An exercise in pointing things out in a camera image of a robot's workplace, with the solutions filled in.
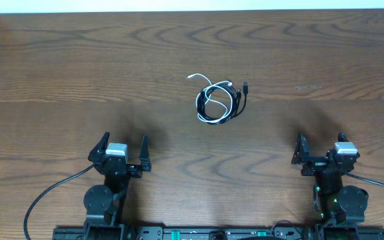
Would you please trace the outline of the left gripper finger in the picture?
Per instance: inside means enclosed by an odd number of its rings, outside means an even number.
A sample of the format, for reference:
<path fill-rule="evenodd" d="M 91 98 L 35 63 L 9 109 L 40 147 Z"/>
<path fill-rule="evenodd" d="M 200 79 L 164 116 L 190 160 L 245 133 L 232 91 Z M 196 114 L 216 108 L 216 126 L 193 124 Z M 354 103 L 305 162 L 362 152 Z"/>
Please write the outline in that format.
<path fill-rule="evenodd" d="M 142 139 L 139 160 L 140 160 L 141 170 L 150 172 L 151 160 L 150 160 L 149 150 L 148 150 L 148 137 L 146 135 L 144 135 Z"/>
<path fill-rule="evenodd" d="M 102 156 L 104 156 L 105 151 L 108 146 L 108 140 L 109 140 L 110 133 L 105 132 L 101 138 L 101 140 L 92 148 L 92 150 L 89 152 L 88 160 L 97 163 Z"/>

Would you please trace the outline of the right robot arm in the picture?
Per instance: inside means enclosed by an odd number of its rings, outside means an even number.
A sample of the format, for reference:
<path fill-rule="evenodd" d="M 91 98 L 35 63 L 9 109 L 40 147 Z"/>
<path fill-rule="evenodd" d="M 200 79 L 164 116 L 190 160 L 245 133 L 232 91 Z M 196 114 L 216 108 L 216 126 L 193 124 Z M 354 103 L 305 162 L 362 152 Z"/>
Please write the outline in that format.
<path fill-rule="evenodd" d="M 354 170 L 360 154 L 356 146 L 340 132 L 337 142 L 324 157 L 310 154 L 307 140 L 297 135 L 291 163 L 302 166 L 302 176 L 314 176 L 313 200 L 322 220 L 306 227 L 304 239 L 358 239 L 358 225 L 365 220 L 368 193 L 359 187 L 344 186 L 342 176 Z"/>

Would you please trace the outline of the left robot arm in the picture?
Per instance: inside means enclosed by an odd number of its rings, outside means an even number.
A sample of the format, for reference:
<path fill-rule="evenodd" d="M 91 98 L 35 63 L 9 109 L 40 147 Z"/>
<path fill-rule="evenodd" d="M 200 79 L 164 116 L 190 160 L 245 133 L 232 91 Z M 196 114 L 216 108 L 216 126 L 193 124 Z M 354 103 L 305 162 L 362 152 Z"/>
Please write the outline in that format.
<path fill-rule="evenodd" d="M 88 160 L 104 178 L 102 185 L 92 186 L 83 198 L 87 210 L 84 222 L 84 239 L 131 240 L 137 238 L 134 227 L 122 222 L 123 206 L 127 197 L 129 182 L 141 178 L 151 170 L 148 151 L 148 137 L 143 136 L 139 164 L 128 162 L 128 146 L 124 143 L 110 143 L 106 132 L 92 148 Z"/>

